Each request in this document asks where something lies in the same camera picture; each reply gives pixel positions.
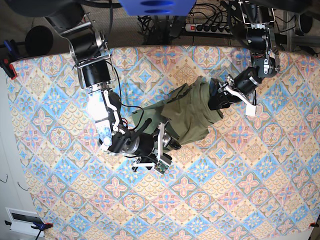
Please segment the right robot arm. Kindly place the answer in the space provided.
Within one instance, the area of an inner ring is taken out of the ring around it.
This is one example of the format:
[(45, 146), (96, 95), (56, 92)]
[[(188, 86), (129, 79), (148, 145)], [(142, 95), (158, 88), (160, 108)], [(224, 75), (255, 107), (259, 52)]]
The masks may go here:
[(87, 91), (88, 111), (95, 122), (100, 148), (108, 153), (126, 154), (133, 159), (132, 170), (139, 167), (164, 174), (172, 158), (167, 147), (180, 144), (166, 132), (167, 121), (142, 119), (129, 128), (121, 117), (122, 96), (110, 87), (111, 73), (116, 70), (108, 49), (108, 39), (99, 30), (84, 6), (110, 11), (119, 3), (93, 0), (9, 0), (7, 5), (25, 17), (44, 17), (54, 30), (68, 41), (80, 87)]

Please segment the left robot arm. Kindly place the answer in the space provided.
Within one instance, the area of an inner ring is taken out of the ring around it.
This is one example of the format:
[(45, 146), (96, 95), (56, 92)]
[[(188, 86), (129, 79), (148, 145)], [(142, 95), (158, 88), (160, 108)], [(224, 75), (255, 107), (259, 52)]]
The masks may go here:
[(279, 50), (273, 31), (273, 8), (249, 0), (230, 0), (226, 4), (227, 24), (232, 35), (250, 51), (251, 66), (236, 77), (228, 75), (225, 81), (215, 82), (208, 101), (211, 110), (220, 110), (243, 102), (246, 114), (257, 111), (257, 87), (265, 78), (280, 71)]

